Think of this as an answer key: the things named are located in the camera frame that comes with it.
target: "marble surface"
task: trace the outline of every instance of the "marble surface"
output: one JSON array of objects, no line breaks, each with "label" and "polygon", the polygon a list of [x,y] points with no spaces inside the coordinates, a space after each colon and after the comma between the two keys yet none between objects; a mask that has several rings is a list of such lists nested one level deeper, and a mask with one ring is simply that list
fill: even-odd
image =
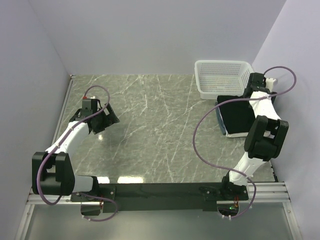
[{"label": "marble surface", "polygon": [[[203,163],[193,150],[195,126],[215,104],[200,98],[194,75],[78,75],[72,81],[58,136],[91,85],[108,88],[120,119],[83,140],[71,159],[78,175],[106,177],[111,183],[187,183],[220,182],[226,174]],[[90,90],[92,96],[107,100],[100,88]],[[223,136],[215,113],[199,127],[196,144],[205,159],[231,168],[244,153],[244,138]],[[253,180],[274,182],[271,164],[260,167]]]}]

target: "lavender wall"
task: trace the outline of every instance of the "lavender wall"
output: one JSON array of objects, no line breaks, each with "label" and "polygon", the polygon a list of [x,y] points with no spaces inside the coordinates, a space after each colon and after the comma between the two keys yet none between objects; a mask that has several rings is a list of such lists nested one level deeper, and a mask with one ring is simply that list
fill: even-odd
[{"label": "lavender wall", "polygon": [[[276,110],[290,124],[275,171],[284,180],[304,239],[320,239],[320,2],[287,0],[253,62],[256,71],[275,65],[292,68],[295,89],[275,101]],[[285,71],[274,71],[281,91],[292,83]]]},{"label": "lavender wall", "polygon": [[0,239],[14,239],[31,158],[51,143],[68,73],[27,0],[0,2]]},{"label": "lavender wall", "polygon": [[285,0],[29,0],[71,74],[192,74],[253,62]]}]

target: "basket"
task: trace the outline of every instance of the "basket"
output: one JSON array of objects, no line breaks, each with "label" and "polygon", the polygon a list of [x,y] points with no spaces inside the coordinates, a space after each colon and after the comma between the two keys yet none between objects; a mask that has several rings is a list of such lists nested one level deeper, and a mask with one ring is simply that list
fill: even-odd
[{"label": "basket", "polygon": [[199,60],[194,64],[195,81],[202,99],[241,96],[253,72],[246,61]]}]

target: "purple cable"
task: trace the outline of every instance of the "purple cable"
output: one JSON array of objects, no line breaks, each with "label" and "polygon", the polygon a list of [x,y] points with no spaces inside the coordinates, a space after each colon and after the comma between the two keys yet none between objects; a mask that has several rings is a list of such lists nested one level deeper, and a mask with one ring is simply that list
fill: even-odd
[{"label": "purple cable", "polygon": [[[90,116],[87,116],[87,117],[85,117],[84,119],[82,119],[81,121],[78,121],[76,124],[74,124],[74,125],[72,126],[73,129],[74,129],[75,127],[77,127],[79,124],[83,123],[84,121],[86,121],[86,120],[88,120],[88,119],[90,119],[90,118],[93,118],[94,116],[102,113],[102,112],[106,109],[106,107],[108,106],[108,104],[109,104],[109,102],[110,102],[110,94],[109,94],[108,90],[107,90],[104,86],[92,85],[91,87],[89,87],[89,88],[85,91],[85,93],[84,93],[83,96],[85,97],[90,89],[96,88],[96,87],[102,88],[102,89],[106,92],[106,95],[108,96],[107,103],[106,103],[99,111],[97,111],[96,113],[94,113],[94,114],[92,114],[92,115],[90,115]],[[63,136],[63,138],[58,142],[58,145],[59,145],[59,146],[61,146],[61,145],[64,143],[64,141],[67,139],[67,137],[70,135],[70,133],[71,133],[72,131],[73,131],[72,129],[69,129],[69,130],[66,132],[66,134]],[[44,196],[44,194],[43,194],[43,192],[42,192],[41,185],[40,185],[41,173],[42,173],[42,171],[43,171],[43,169],[44,169],[44,166],[45,166],[46,162],[48,161],[48,159],[51,157],[51,155],[52,155],[54,152],[56,152],[56,150],[57,150],[58,148],[59,148],[58,146],[55,146],[55,147],[52,149],[52,151],[48,153],[48,155],[44,158],[44,160],[43,160],[42,163],[40,164],[38,173],[37,173],[37,175],[36,175],[36,188],[37,188],[37,190],[38,190],[38,193],[39,193],[41,199],[42,199],[46,204],[48,204],[48,205],[56,205],[56,204],[59,202],[59,200],[60,200],[60,198],[61,198],[62,196],[59,196],[55,202],[50,202],[50,201],[48,201],[48,199],[46,199],[46,197]]]},{"label": "purple cable", "polygon": [[94,199],[103,200],[103,201],[105,201],[105,202],[110,202],[110,203],[114,204],[114,206],[115,206],[115,211],[114,211],[114,213],[113,213],[111,216],[108,216],[107,218],[103,218],[103,219],[93,219],[93,218],[90,218],[90,217],[88,217],[88,216],[83,216],[83,218],[85,218],[85,219],[87,219],[87,220],[89,220],[89,221],[91,221],[91,222],[103,222],[103,221],[107,221],[107,220],[109,220],[109,219],[112,219],[112,218],[117,214],[118,209],[119,209],[119,208],[118,208],[118,204],[117,204],[115,201],[113,201],[112,199],[105,198],[105,197],[99,197],[99,196],[91,196],[91,195],[85,194],[85,193],[83,193],[83,192],[80,192],[80,194],[83,195],[83,196],[85,196],[85,197],[87,197],[87,198],[94,198]]},{"label": "purple cable", "polygon": [[228,171],[233,171],[233,172],[236,172],[238,174],[241,174],[242,176],[244,176],[245,178],[247,178],[249,180],[250,183],[252,183],[253,187],[254,187],[254,191],[253,191],[253,196],[252,196],[252,199],[249,203],[249,205],[242,211],[240,212],[239,214],[235,215],[235,216],[232,216],[231,218],[237,218],[239,216],[241,216],[242,214],[244,214],[246,211],[248,211],[248,209],[251,207],[251,205],[253,204],[254,200],[255,200],[255,197],[256,197],[256,193],[257,193],[257,186],[255,185],[255,183],[250,179],[250,177],[248,177],[244,172],[242,171],[239,171],[239,170],[236,170],[236,169],[233,169],[233,168],[230,168],[230,167],[226,167],[226,166],[219,166],[219,165],[216,165],[216,164],[213,164],[213,163],[210,163],[208,162],[207,160],[205,160],[198,152],[197,150],[197,147],[196,147],[196,134],[197,134],[197,130],[200,126],[200,124],[203,122],[203,120],[212,112],[214,111],[216,108],[224,105],[224,104],[227,104],[227,103],[233,103],[233,102],[241,102],[241,101],[259,101],[259,100],[263,100],[263,99],[266,99],[266,98],[271,98],[271,97],[274,97],[274,96],[279,96],[279,95],[282,95],[282,94],[286,94],[287,92],[291,91],[296,83],[297,83],[297,76],[296,74],[294,73],[294,71],[292,71],[290,68],[286,67],[286,66],[274,66],[274,67],[271,67],[269,68],[268,70],[266,70],[264,72],[264,74],[266,74],[267,72],[269,72],[270,70],[272,69],[286,69],[288,70],[290,73],[292,73],[293,75],[293,84],[291,87],[289,87],[287,90],[285,91],[282,91],[282,92],[279,92],[279,93],[275,93],[275,94],[270,94],[269,96],[264,96],[264,97],[259,97],[259,98],[237,98],[237,99],[230,99],[230,100],[227,100],[227,101],[224,101],[224,102],[221,102],[219,104],[217,104],[216,106],[214,106],[212,109],[210,109],[210,111],[208,111],[201,119],[200,121],[197,123],[197,125],[195,126],[195,129],[194,129],[194,132],[193,132],[193,136],[192,136],[192,145],[193,145],[193,149],[195,151],[195,154],[200,158],[201,161],[203,161],[204,163],[212,166],[212,167],[215,167],[215,168],[218,168],[218,169],[224,169],[224,170],[228,170]]}]

